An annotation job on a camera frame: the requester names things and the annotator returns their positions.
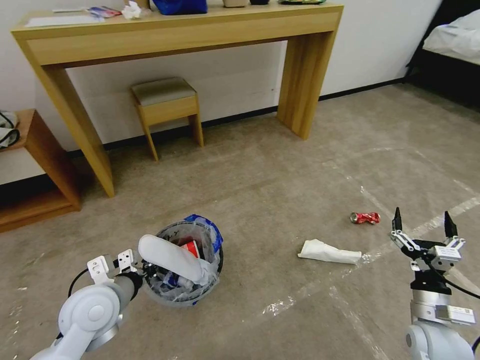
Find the table leg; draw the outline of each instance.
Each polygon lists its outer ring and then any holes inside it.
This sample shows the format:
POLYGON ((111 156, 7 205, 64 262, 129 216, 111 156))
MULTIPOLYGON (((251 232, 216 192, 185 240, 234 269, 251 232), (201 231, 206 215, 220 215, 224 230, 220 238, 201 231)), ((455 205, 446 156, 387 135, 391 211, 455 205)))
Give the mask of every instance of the table leg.
POLYGON ((106 194, 112 198, 115 191, 110 160, 67 71, 56 66, 35 70, 106 194))
POLYGON ((336 33, 300 35, 288 40, 277 117, 304 140, 310 135, 336 33))

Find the stool cushion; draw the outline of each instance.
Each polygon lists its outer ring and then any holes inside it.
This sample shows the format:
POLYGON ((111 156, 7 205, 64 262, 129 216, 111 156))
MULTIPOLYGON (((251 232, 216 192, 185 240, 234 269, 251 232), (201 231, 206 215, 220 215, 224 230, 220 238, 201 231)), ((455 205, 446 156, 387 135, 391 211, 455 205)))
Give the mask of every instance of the stool cushion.
POLYGON ((164 103, 195 95, 195 90, 181 77, 141 83, 132 86, 131 90, 142 106, 164 103))

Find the crushed can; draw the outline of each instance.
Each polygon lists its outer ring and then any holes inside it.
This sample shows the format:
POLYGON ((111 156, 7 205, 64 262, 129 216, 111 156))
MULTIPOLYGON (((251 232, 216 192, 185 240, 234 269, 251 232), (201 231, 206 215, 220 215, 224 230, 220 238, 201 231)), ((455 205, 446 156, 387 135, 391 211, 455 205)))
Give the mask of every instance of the crushed can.
POLYGON ((354 224, 378 224, 380 222, 380 215, 378 212, 352 212, 350 214, 350 221, 354 224))

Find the blue plastic bag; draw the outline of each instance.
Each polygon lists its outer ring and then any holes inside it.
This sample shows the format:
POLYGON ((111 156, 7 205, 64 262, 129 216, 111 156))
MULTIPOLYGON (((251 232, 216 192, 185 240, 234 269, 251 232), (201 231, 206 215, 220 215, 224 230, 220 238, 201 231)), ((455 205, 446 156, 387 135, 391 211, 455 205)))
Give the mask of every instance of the blue plastic bag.
POLYGON ((153 0, 163 15, 206 14, 207 0, 153 0))

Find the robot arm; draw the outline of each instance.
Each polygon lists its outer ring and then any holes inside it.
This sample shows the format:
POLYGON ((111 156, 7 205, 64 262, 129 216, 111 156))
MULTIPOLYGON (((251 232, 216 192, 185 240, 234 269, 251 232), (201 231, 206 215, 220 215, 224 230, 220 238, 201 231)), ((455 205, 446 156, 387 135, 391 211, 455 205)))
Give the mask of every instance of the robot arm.
POLYGON ((61 336, 32 360, 77 360, 117 334, 126 306, 143 284, 131 249, 120 253, 117 262, 115 266, 108 255, 101 255, 87 263, 95 285, 76 291, 66 300, 58 316, 61 336), (115 267, 120 273, 110 278, 115 267))
POLYGON ((434 242, 405 234, 398 207, 392 220, 390 239, 411 258, 410 268, 415 272, 415 280, 410 283, 412 325, 406 335, 413 360, 475 359, 468 342, 449 327, 451 323, 471 325, 476 321, 471 309, 450 306, 452 291, 443 275, 462 259, 460 248, 465 240, 458 237, 457 226, 447 211, 444 225, 445 242, 434 242))

